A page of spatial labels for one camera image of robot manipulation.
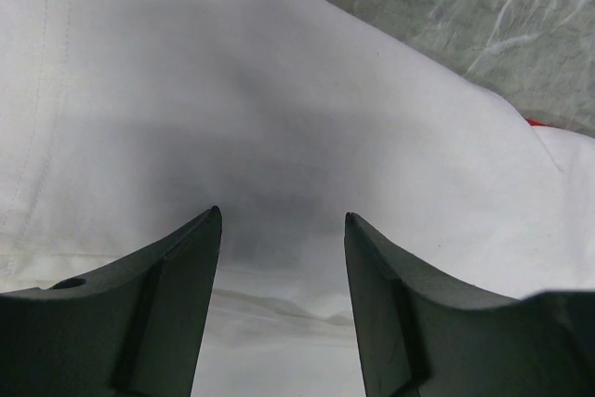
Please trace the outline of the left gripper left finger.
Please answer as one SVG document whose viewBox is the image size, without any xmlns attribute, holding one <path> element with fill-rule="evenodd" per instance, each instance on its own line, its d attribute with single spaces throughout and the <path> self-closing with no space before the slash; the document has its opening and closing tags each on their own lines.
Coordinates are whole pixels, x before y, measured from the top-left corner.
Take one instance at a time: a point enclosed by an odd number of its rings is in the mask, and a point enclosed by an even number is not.
<svg viewBox="0 0 595 397">
<path fill-rule="evenodd" d="M 5 396 L 188 396 L 212 294 L 222 216 L 48 289 L 1 297 Z"/>
</svg>

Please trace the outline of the white t shirt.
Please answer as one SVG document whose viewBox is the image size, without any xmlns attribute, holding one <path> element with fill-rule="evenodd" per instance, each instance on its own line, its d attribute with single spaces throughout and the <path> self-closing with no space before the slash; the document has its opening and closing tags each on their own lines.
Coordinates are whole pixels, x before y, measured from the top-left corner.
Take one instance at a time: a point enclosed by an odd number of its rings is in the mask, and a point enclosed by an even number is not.
<svg viewBox="0 0 595 397">
<path fill-rule="evenodd" d="M 324 0 L 1 0 L 1 288 L 217 205 L 196 396 L 361 396 L 344 218 L 498 294 L 594 286 L 594 141 Z"/>
</svg>

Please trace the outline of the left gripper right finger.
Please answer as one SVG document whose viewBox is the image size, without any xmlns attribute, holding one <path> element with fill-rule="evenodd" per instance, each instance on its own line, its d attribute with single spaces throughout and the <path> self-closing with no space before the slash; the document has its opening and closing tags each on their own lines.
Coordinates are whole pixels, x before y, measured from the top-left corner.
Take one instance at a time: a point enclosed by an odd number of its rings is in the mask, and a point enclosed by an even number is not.
<svg viewBox="0 0 595 397">
<path fill-rule="evenodd" d="M 594 295 L 508 298 L 438 270 L 359 215 L 345 257 L 369 396 L 590 396 Z"/>
</svg>

